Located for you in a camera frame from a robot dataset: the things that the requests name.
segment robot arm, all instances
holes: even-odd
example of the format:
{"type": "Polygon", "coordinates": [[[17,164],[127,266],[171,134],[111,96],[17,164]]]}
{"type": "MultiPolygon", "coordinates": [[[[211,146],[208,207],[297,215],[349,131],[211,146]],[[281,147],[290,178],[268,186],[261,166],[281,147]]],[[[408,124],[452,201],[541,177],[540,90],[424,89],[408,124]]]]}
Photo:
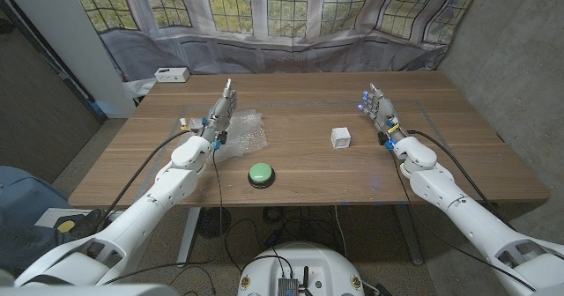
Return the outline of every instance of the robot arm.
{"type": "Polygon", "coordinates": [[[156,176],[155,183],[112,224],[99,233],[52,249],[15,281],[15,286],[53,282],[103,285],[131,269],[131,258],[165,213],[197,186],[206,160],[225,134],[237,106],[237,93],[228,80],[223,96],[203,119],[199,136],[193,136],[172,153],[172,160],[156,176]]]}
{"type": "MultiPolygon", "coordinates": [[[[564,246],[512,230],[465,194],[452,174],[436,161],[434,151],[405,133],[390,100],[374,85],[372,89],[374,92],[364,93],[359,109],[375,122],[380,143],[404,160],[400,169],[409,178],[413,192],[441,209],[488,263],[536,291],[564,287],[564,246]]],[[[494,274],[512,295],[535,292],[498,270],[494,274]]]]}

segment white box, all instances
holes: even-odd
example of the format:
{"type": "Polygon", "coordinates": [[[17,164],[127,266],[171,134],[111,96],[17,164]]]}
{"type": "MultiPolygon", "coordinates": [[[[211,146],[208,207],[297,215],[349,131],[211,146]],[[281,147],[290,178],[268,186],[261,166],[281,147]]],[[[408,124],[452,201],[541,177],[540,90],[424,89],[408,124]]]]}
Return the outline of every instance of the white box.
{"type": "Polygon", "coordinates": [[[335,128],[331,132],[331,142],[333,143],[333,148],[346,148],[349,147],[351,143],[351,135],[349,134],[349,129],[347,128],[335,128]]]}
{"type": "Polygon", "coordinates": [[[186,82],[190,73],[188,68],[159,68],[155,77],[159,82],[186,82]]]}

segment curtain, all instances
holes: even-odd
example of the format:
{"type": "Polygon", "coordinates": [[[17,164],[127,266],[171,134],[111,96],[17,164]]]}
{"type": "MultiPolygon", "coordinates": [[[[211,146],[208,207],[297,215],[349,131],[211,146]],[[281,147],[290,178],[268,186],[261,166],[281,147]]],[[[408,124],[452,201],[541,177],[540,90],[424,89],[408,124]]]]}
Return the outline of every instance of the curtain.
{"type": "Polygon", "coordinates": [[[80,0],[124,82],[192,74],[432,70],[472,0],[80,0]]]}

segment white plastic casing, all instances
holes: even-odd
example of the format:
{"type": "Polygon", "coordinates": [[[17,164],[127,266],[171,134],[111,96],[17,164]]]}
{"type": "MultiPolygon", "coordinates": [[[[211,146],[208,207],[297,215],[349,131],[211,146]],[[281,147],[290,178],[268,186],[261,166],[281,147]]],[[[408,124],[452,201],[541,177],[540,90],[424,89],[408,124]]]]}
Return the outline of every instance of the white plastic casing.
{"type": "MultiPolygon", "coordinates": [[[[293,278],[303,283],[305,266],[309,269],[308,289],[314,296],[361,296],[365,295],[361,286],[355,288],[351,284],[353,277],[360,278],[359,272],[341,254],[320,244],[295,241],[277,245],[276,253],[284,257],[292,265],[293,278]]],[[[259,256],[274,255],[268,249],[259,256]]],[[[286,278],[290,277],[290,268],[282,261],[279,265],[276,258],[264,258],[250,263],[243,269],[237,288],[238,296],[271,296],[278,294],[278,279],[282,278],[282,270],[286,278]],[[247,288],[241,286],[241,280],[250,278],[247,288]]]]}
{"type": "Polygon", "coordinates": [[[351,135],[349,134],[349,129],[347,128],[335,128],[331,132],[331,142],[333,143],[333,148],[346,148],[349,147],[351,143],[351,135]]]}
{"type": "Polygon", "coordinates": [[[159,82],[186,82],[189,76],[188,68],[159,68],[155,72],[159,82]]]}

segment power strip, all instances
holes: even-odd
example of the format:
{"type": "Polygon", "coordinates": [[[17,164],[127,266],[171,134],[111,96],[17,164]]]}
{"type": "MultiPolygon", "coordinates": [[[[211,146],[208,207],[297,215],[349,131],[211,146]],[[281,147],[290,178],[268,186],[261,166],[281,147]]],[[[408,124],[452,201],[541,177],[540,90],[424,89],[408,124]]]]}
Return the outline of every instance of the power strip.
{"type": "Polygon", "coordinates": [[[186,82],[189,76],[188,68],[159,68],[155,72],[159,82],[186,82]]]}

